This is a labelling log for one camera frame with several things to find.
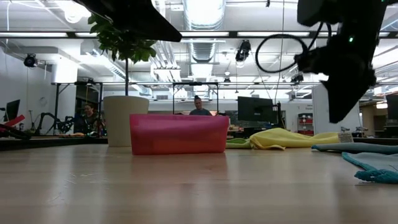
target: blue cloth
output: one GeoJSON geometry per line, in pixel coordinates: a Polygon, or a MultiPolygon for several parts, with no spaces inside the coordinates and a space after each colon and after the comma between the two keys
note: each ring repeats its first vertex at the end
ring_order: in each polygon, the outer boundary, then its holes
{"type": "Polygon", "coordinates": [[[319,144],[312,146],[312,148],[317,149],[321,152],[338,151],[338,152],[349,152],[349,153],[374,152],[385,155],[398,154],[398,146],[383,146],[378,144],[355,143],[355,142],[319,144]]]}
{"type": "Polygon", "coordinates": [[[358,171],[355,177],[369,182],[383,184],[398,184],[398,154],[384,155],[379,153],[362,152],[341,154],[346,161],[362,167],[365,171],[358,171]]]}

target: ventilation duct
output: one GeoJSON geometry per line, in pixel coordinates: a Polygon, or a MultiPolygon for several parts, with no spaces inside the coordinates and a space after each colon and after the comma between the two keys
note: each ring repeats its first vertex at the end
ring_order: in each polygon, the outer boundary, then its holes
{"type": "MultiPolygon", "coordinates": [[[[187,30],[220,30],[223,25],[225,0],[183,0],[185,27],[187,30]]],[[[215,43],[189,43],[191,62],[208,63],[214,58],[215,43]]],[[[212,65],[191,65],[192,75],[209,77],[212,65]]]]}

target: ceiling light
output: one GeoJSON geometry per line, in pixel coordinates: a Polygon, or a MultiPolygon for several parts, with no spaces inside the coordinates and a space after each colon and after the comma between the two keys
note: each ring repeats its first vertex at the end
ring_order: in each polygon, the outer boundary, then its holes
{"type": "Polygon", "coordinates": [[[268,37],[275,34],[288,34],[297,37],[306,37],[310,35],[309,32],[238,32],[238,37],[268,37]]]}
{"type": "Polygon", "coordinates": [[[0,32],[0,37],[68,37],[66,32],[0,32]]]}
{"type": "Polygon", "coordinates": [[[320,33],[318,34],[319,37],[327,37],[328,35],[329,35],[328,32],[320,32],[320,33]]]}
{"type": "Polygon", "coordinates": [[[283,32],[283,34],[294,35],[297,37],[306,37],[306,36],[310,35],[309,32],[283,32]]]}
{"type": "Polygon", "coordinates": [[[188,31],[181,32],[183,37],[227,37],[229,36],[229,32],[209,32],[209,31],[188,31]]]}
{"type": "Polygon", "coordinates": [[[244,67],[244,61],[236,62],[236,68],[243,68],[243,67],[244,67]]]}
{"type": "Polygon", "coordinates": [[[75,34],[77,37],[96,37],[97,33],[89,33],[89,32],[77,32],[75,34]]]}
{"type": "Polygon", "coordinates": [[[193,40],[193,39],[185,39],[181,40],[180,43],[209,43],[209,44],[215,44],[215,43],[225,43],[225,40],[193,40]]]}
{"type": "Polygon", "coordinates": [[[387,37],[390,34],[390,32],[380,32],[379,37],[387,37]]]}
{"type": "Polygon", "coordinates": [[[386,109],[386,108],[388,108],[388,104],[387,103],[378,103],[378,104],[376,104],[376,108],[377,109],[386,109]]]}

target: white wall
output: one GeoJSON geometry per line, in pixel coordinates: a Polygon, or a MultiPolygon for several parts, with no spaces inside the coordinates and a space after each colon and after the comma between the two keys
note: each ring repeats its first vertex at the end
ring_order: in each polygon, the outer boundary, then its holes
{"type": "MultiPolygon", "coordinates": [[[[55,88],[51,86],[51,73],[44,77],[44,69],[29,69],[23,61],[6,55],[0,50],[0,107],[6,107],[10,101],[21,100],[19,115],[23,114],[25,129],[30,129],[31,120],[29,110],[32,110],[33,120],[42,112],[53,113],[50,107],[50,97],[55,95],[55,88]]],[[[48,129],[52,122],[48,119],[43,123],[43,128],[48,129]]]]}
{"type": "Polygon", "coordinates": [[[313,87],[313,111],[314,111],[314,131],[315,134],[326,132],[341,132],[341,127],[355,131],[356,127],[361,126],[359,117],[359,103],[347,114],[347,116],[337,124],[329,122],[329,100],[328,92],[323,85],[313,87]]]}

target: black metal frame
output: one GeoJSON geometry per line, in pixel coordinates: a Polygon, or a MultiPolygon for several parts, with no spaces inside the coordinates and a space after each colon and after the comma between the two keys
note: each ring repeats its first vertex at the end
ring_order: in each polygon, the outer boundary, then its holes
{"type": "Polygon", "coordinates": [[[278,115],[278,126],[280,128],[284,127],[284,124],[282,122],[282,110],[280,109],[280,102],[278,102],[276,105],[272,105],[272,107],[276,107],[277,108],[277,115],[278,115]]]}
{"type": "MultiPolygon", "coordinates": [[[[62,88],[62,90],[60,90],[60,86],[63,83],[52,83],[53,85],[57,86],[57,92],[55,95],[55,111],[54,111],[54,129],[53,129],[53,135],[55,135],[55,130],[58,129],[57,128],[57,119],[58,119],[58,101],[59,101],[59,95],[66,89],[68,88],[68,86],[72,85],[82,85],[82,86],[88,86],[88,85],[99,85],[99,100],[98,100],[98,120],[97,123],[100,124],[101,122],[101,107],[102,107],[102,101],[103,101],[103,92],[104,92],[104,84],[102,82],[75,82],[75,83],[65,83],[66,86],[62,88]]],[[[97,138],[100,137],[100,125],[97,125],[97,138]]]]}
{"type": "Polygon", "coordinates": [[[202,85],[207,85],[210,87],[210,85],[215,85],[217,87],[217,92],[215,92],[214,90],[212,90],[214,93],[216,93],[217,95],[217,113],[219,112],[218,110],[218,90],[220,89],[220,84],[218,82],[173,82],[173,114],[175,113],[175,86],[176,85],[181,85],[183,88],[183,86],[185,85],[189,85],[189,86],[202,86],[202,85]]]}

